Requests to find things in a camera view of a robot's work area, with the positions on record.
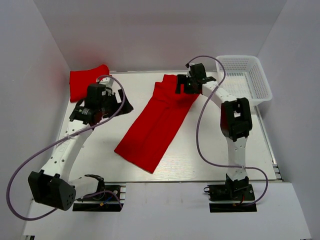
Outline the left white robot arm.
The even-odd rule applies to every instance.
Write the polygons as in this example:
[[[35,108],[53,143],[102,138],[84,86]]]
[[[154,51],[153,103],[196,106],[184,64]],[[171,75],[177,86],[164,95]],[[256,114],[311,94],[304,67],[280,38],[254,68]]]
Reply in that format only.
[[[70,173],[85,141],[97,126],[133,110],[122,88],[115,93],[100,83],[90,84],[86,97],[70,114],[65,135],[39,172],[31,172],[28,183],[35,202],[67,211],[82,198],[99,200],[105,196],[104,178],[87,173],[71,180]]]

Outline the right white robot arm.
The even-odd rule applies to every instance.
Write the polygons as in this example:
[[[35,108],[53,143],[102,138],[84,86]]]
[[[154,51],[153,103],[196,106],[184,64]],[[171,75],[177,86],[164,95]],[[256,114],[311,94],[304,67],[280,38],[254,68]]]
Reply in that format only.
[[[236,200],[249,187],[246,166],[246,144],[252,130],[250,104],[247,98],[237,98],[219,86],[212,76],[207,76],[202,63],[187,64],[187,74],[177,76],[175,92],[201,94],[220,109],[220,129],[227,141],[228,165],[226,195]]]

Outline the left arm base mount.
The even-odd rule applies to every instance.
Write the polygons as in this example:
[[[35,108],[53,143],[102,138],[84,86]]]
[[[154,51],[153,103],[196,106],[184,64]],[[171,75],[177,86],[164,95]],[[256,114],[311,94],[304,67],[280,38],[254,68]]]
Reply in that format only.
[[[73,204],[73,212],[120,212],[122,208],[114,195],[116,195],[121,203],[125,203],[126,184],[125,183],[111,183],[105,184],[104,192],[98,196],[84,198],[83,200],[76,200]]]

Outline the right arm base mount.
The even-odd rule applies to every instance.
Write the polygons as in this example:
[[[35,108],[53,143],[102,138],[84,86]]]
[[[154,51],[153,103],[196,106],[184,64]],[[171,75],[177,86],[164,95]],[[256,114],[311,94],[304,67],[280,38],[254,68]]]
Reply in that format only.
[[[257,212],[255,194],[251,184],[245,190],[235,194],[227,189],[225,184],[210,184],[203,188],[203,192],[209,197],[210,213],[254,213]]]

